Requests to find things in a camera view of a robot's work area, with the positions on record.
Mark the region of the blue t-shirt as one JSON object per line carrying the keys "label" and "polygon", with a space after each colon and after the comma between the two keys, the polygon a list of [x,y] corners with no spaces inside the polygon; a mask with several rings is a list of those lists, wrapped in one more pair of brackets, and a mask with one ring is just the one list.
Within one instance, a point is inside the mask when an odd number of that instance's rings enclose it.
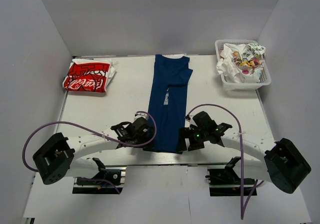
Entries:
{"label": "blue t-shirt", "polygon": [[176,153],[179,129],[185,126],[190,58],[155,56],[148,113],[156,123],[155,151]]}

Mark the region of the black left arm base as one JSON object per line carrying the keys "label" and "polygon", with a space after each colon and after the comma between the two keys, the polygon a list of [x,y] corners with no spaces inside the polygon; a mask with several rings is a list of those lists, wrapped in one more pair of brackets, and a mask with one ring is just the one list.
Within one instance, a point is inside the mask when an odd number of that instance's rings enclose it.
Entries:
{"label": "black left arm base", "polygon": [[97,173],[92,178],[76,178],[73,194],[119,195],[125,183],[125,168],[107,168],[98,158],[92,159]]}

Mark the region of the white printed t-shirt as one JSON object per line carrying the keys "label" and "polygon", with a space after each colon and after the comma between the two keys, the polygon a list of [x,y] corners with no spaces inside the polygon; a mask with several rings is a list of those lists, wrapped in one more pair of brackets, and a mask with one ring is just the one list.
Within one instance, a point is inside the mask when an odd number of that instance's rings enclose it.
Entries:
{"label": "white printed t-shirt", "polygon": [[225,43],[216,70],[232,83],[258,83],[265,66],[266,49],[257,43]]}

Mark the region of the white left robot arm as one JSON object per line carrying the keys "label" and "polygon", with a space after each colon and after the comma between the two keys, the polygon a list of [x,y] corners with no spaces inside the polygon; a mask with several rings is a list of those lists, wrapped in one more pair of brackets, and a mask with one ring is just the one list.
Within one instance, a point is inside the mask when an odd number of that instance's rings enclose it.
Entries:
{"label": "white left robot arm", "polygon": [[86,136],[55,133],[32,158],[45,185],[64,177],[101,180],[105,167],[92,156],[94,153],[121,147],[142,148],[153,142],[156,133],[152,119],[138,115],[133,122],[121,122],[100,132],[91,130]]}

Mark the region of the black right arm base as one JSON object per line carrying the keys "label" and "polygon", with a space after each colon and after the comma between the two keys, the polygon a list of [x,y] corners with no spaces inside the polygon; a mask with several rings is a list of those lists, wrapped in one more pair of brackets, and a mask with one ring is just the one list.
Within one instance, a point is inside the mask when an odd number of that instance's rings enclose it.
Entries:
{"label": "black right arm base", "polygon": [[223,168],[214,166],[207,170],[205,178],[209,182],[211,197],[239,197],[241,195],[241,179],[233,167],[240,163],[241,158],[232,158]]}

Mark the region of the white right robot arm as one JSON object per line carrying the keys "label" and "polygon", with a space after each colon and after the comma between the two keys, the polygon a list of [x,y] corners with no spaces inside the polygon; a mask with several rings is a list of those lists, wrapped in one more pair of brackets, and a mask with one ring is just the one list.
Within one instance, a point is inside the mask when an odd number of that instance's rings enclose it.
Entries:
{"label": "white right robot arm", "polygon": [[241,162],[240,157],[234,157],[228,162],[224,176],[233,183],[243,174],[245,178],[270,182],[281,191],[292,194],[312,170],[289,139],[270,141],[273,147],[267,149],[266,140],[245,137],[227,123],[217,124],[207,112],[187,117],[187,121],[189,126],[178,131],[177,152],[203,149],[205,142],[210,142],[243,151],[254,158]]}

